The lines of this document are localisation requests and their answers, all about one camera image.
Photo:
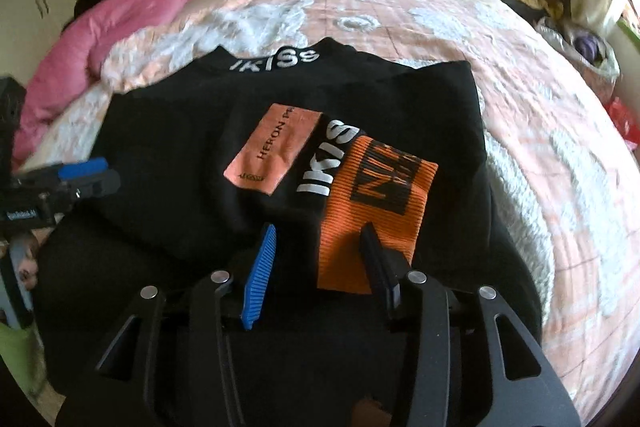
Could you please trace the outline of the green sleeve left forearm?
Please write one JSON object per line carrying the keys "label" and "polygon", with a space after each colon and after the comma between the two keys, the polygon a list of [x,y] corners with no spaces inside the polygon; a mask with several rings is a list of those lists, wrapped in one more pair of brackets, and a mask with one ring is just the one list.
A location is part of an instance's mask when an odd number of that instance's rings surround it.
{"label": "green sleeve left forearm", "polygon": [[34,323],[26,329],[1,324],[1,358],[25,395],[29,398],[39,395],[43,373]]}

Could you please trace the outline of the right hand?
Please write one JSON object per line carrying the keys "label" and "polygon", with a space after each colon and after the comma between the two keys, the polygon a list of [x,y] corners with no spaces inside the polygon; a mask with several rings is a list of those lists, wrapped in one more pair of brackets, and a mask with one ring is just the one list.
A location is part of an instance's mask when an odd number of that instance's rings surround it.
{"label": "right hand", "polygon": [[392,417],[382,405],[370,398],[359,400],[352,408],[352,427],[388,427]]}

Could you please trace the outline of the left hand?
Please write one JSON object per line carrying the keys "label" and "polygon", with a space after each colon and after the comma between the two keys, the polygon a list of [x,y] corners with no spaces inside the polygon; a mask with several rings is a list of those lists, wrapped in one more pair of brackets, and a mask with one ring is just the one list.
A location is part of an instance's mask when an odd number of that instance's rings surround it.
{"label": "left hand", "polygon": [[1,241],[1,257],[9,259],[10,272],[25,291],[32,291],[38,282],[39,247],[34,232],[24,232]]}

